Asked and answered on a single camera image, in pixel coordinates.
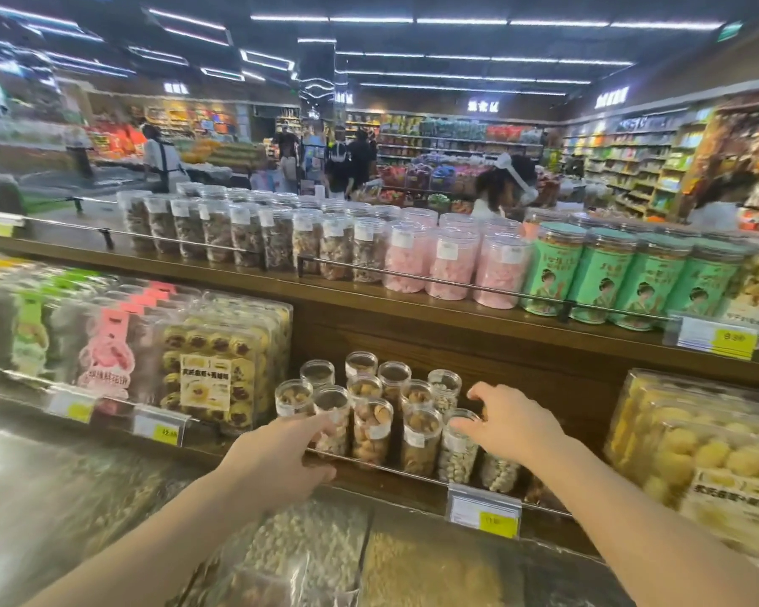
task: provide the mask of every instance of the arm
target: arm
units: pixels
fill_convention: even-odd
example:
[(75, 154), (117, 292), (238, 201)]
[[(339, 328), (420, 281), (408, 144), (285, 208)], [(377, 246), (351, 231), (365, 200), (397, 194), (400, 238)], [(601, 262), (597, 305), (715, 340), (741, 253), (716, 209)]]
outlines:
[(217, 469), (25, 607), (165, 604), (233, 532), (334, 479), (332, 467), (301, 464), (309, 441), (332, 428), (322, 414), (279, 419), (242, 435)]
[(582, 525), (638, 607), (759, 607), (754, 564), (649, 499), (567, 437), (550, 411), (505, 385), (475, 384), (469, 397), (484, 401), (489, 420), (454, 419), (451, 425), (486, 451), (534, 471)]

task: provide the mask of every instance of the ceiling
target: ceiling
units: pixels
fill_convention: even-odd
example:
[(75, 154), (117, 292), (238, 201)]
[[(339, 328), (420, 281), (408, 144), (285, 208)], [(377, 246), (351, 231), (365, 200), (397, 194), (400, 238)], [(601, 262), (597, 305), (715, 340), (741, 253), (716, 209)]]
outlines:
[[(336, 39), (339, 51), (405, 53), (427, 56), (518, 57), (553, 60), (604, 60), (648, 64), (713, 42), (717, 29), (630, 29), (527, 25), (433, 25), (258, 21), (258, 15), (360, 18), (449, 18), (566, 21), (753, 21), (759, 0), (0, 0), (0, 5), (78, 23), (103, 39), (94, 42), (23, 29), (0, 17), (0, 40), (136, 70), (154, 78), (186, 80), (200, 67), (245, 69), (269, 81), (297, 85), (291, 72), (243, 64), (239, 49), (291, 60), (299, 78), (325, 78), (351, 84), (426, 85), (472, 91), (538, 91), (574, 94), (624, 66), (536, 61), (435, 59), (431, 57), (334, 57), (325, 43), (298, 38)], [(224, 25), (198, 26), (142, 11), (155, 8)], [(228, 40), (222, 46), (170, 33), (187, 31)], [(184, 57), (182, 67), (133, 55), (128, 46)], [(334, 74), (336, 61), (341, 72)], [(285, 67), (284, 62), (275, 62)], [(449, 74), (458, 78), (394, 76), (388, 73)], [(511, 81), (503, 79), (532, 79)]]

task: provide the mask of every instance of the yellow price label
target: yellow price label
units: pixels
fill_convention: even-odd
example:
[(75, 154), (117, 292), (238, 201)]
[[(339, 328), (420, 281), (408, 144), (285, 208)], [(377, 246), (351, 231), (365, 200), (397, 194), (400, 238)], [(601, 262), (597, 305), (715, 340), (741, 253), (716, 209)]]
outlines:
[(499, 516), (497, 513), (481, 511), (478, 528), (484, 532), (491, 532), (506, 539), (517, 537), (517, 527), (519, 520), (506, 516)]
[(754, 356), (758, 340), (759, 335), (757, 333), (738, 332), (730, 328), (717, 328), (714, 331), (711, 350), (717, 355), (749, 360)]
[(74, 402), (68, 407), (68, 417), (82, 424), (89, 424), (93, 415), (93, 406), (84, 405), (81, 402)]
[(172, 426), (164, 426), (163, 424), (155, 424), (154, 432), (152, 433), (152, 440), (159, 441), (160, 443), (166, 443), (167, 445), (174, 445), (177, 447), (179, 438), (179, 429)]

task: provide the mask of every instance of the price tag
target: price tag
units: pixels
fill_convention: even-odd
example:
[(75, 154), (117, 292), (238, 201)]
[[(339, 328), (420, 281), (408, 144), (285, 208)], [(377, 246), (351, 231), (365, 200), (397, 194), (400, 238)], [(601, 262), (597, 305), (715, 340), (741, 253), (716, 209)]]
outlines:
[(754, 356), (759, 332), (752, 328), (684, 317), (678, 347), (749, 360)]
[(176, 411), (135, 405), (132, 411), (132, 434), (179, 448), (183, 446), (187, 421), (188, 415)]
[(514, 539), (520, 533), (522, 503), (502, 494), (451, 483), (447, 519), (470, 529)]
[(51, 387), (48, 390), (48, 406), (45, 412), (60, 418), (89, 424), (93, 417), (96, 398), (86, 390), (76, 388)]

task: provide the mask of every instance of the hand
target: hand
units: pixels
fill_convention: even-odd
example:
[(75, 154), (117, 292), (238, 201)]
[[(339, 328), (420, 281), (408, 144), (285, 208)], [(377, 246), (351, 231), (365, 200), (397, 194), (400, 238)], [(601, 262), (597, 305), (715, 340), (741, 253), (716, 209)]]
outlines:
[(307, 445), (321, 432), (333, 433), (328, 414), (278, 418), (237, 438), (215, 474), (233, 499), (242, 494), (263, 510), (306, 499), (319, 484), (332, 481), (330, 465), (304, 466)]
[(542, 458), (540, 452), (558, 447), (565, 437), (548, 409), (514, 387), (493, 387), (479, 381), (469, 389), (467, 397), (484, 402), (488, 419), (455, 418), (450, 426), (496, 456), (534, 470), (533, 464)]

